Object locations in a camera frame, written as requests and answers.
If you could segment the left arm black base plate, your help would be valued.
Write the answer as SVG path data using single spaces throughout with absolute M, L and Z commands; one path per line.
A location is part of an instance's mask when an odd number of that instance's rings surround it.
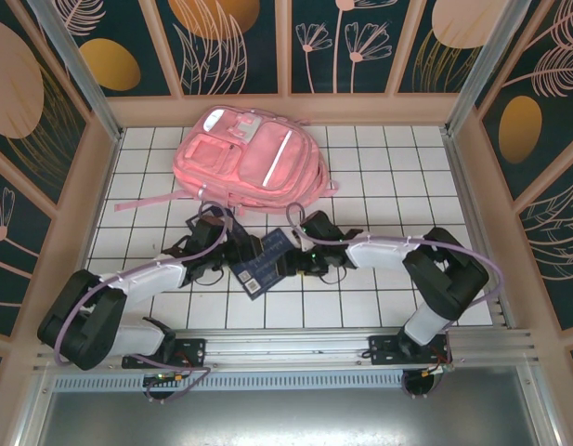
M 192 368 L 202 367 L 205 359 L 206 340 L 203 338 L 183 338 L 174 341 L 163 341 L 162 345 L 152 355 L 144 356 L 150 361 L 159 362 L 166 366 Z M 133 356 L 123 356 L 122 368 L 133 369 L 153 369 L 161 368 L 159 365 L 150 364 L 134 358 Z

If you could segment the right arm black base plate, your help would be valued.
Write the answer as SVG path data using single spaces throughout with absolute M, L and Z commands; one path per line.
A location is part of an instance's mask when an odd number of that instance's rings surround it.
M 372 365 L 426 368 L 438 362 L 442 364 L 452 362 L 448 341 L 449 337 L 446 334 L 437 334 L 428 345 L 417 347 L 407 355 L 398 346 L 396 335 L 372 335 L 368 338 L 368 349 L 363 352 L 363 357 L 370 359 Z

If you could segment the aluminium frame rail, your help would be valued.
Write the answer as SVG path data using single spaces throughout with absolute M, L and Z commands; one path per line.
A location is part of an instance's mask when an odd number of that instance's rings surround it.
M 177 337 L 206 340 L 204 365 L 215 372 L 326 371 L 371 368 L 362 353 L 372 335 L 396 328 L 192 329 Z M 534 365 L 540 354 L 530 332 L 506 327 L 453 327 L 447 331 L 455 369 Z M 383 369 L 422 369 L 382 365 Z

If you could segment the aluminium corner post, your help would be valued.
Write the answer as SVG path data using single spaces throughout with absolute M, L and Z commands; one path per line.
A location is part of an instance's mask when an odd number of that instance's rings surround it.
M 510 45 L 515 32 L 523 22 L 531 1 L 509 0 L 502 10 L 462 86 L 447 122 L 440 128 L 443 137 L 452 138 L 461 129 L 506 47 Z
M 113 142 L 117 143 L 120 140 L 122 128 L 114 117 L 104 93 L 85 63 L 78 46 L 60 19 L 56 7 L 51 0 L 28 0 L 28 4 L 37 20 L 44 27 L 46 35 L 50 38 L 55 49 L 67 64 L 72 77 L 80 86 L 81 91 L 107 134 Z

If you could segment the grey metal sheet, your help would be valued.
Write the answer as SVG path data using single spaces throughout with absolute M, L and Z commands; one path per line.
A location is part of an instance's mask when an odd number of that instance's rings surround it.
M 513 393 L 412 400 L 395 389 L 61 393 L 39 446 L 554 446 Z

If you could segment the pink backpack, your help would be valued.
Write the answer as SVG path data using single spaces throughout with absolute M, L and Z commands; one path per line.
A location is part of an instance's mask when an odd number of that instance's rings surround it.
M 259 109 L 225 105 L 208 110 L 173 159 L 178 189 L 118 203 L 121 212 L 172 200 L 214 201 L 241 212 L 282 214 L 339 190 L 318 143 L 298 122 Z

